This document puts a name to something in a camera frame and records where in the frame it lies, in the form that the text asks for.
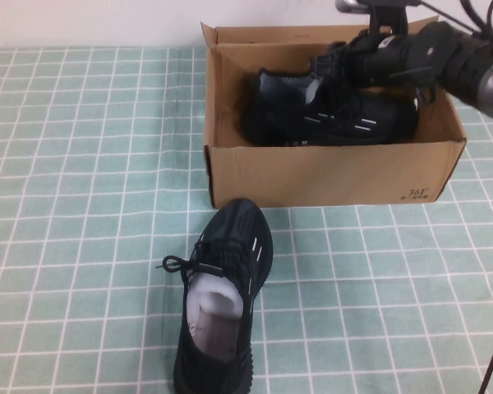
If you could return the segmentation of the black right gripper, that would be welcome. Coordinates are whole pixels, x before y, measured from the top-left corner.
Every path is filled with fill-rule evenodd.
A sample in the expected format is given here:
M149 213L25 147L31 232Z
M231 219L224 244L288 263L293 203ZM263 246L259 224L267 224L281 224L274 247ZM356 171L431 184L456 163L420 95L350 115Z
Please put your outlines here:
M328 53L310 58L310 71L323 78L340 78L352 86L418 87L420 78L409 58L417 51L414 34L368 34L351 42L334 42Z

